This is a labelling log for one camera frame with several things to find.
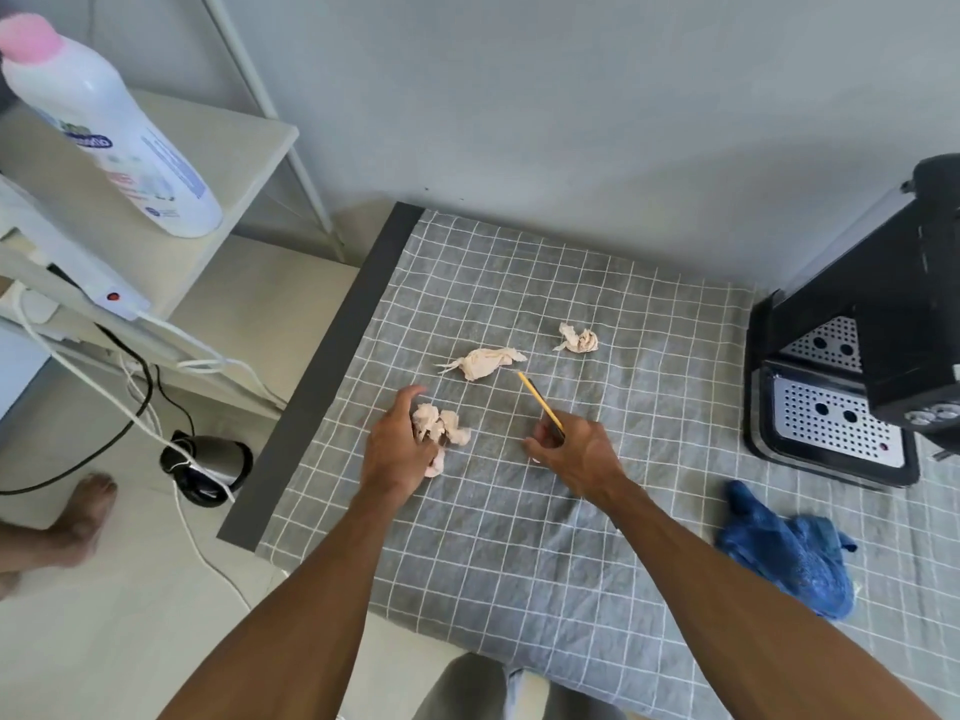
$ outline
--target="tiled floor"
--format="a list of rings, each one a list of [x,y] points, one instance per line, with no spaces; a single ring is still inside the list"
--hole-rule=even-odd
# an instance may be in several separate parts
[[[110,377],[95,374],[104,384]],[[230,436],[254,451],[273,423],[201,397],[186,397],[201,433]],[[167,431],[182,417],[163,402]],[[52,474],[113,434],[114,408],[55,365],[48,365],[0,422],[0,487]],[[99,550],[71,570],[26,577],[0,602],[0,696],[4,716],[22,720],[150,720],[244,609],[190,551],[157,467],[159,446],[136,431],[92,467],[120,485]],[[74,480],[31,495],[0,498],[0,518],[45,526]],[[200,549],[251,603],[282,581],[261,558],[214,537],[225,509],[185,506]],[[343,702],[347,720],[407,720],[447,663],[461,651],[370,615]],[[541,715],[546,683],[529,677],[515,720]]]

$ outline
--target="person's left hand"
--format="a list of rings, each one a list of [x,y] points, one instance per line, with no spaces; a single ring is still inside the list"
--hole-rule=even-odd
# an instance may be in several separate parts
[[[424,481],[424,473],[439,449],[433,439],[417,442],[410,420],[414,397],[425,391],[423,386],[404,386],[366,439],[360,491],[388,496],[396,508]]]

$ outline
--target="pencil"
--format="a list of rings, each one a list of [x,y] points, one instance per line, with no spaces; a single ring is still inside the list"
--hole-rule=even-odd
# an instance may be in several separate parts
[[[527,375],[523,373],[523,371],[518,371],[516,375],[520,377],[520,381],[523,382],[523,386],[525,386],[528,390],[530,390],[530,394],[532,394],[534,396],[534,399],[536,399],[536,401],[539,402],[539,405],[543,407],[543,410],[546,412],[546,416],[549,417],[551,420],[553,420],[553,423],[557,425],[559,435],[561,437],[565,437],[566,434],[564,432],[564,425],[560,423],[560,420],[557,418],[557,414],[555,414],[553,410],[550,409],[550,407],[546,403],[546,400],[541,396],[541,393],[537,391],[537,387],[533,385],[533,383],[530,381],[530,379],[527,378]]]

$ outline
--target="black coffee machine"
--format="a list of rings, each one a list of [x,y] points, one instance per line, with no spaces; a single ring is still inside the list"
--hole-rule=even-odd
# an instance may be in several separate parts
[[[924,159],[750,314],[743,432],[763,459],[864,487],[960,453],[960,154]]]

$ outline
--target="blue towel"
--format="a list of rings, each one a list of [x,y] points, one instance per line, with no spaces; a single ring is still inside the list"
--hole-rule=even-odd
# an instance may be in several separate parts
[[[715,545],[740,566],[772,581],[820,617],[842,619],[854,609],[854,585],[841,548],[857,550],[829,518],[784,520],[739,480],[726,483],[730,517]]]

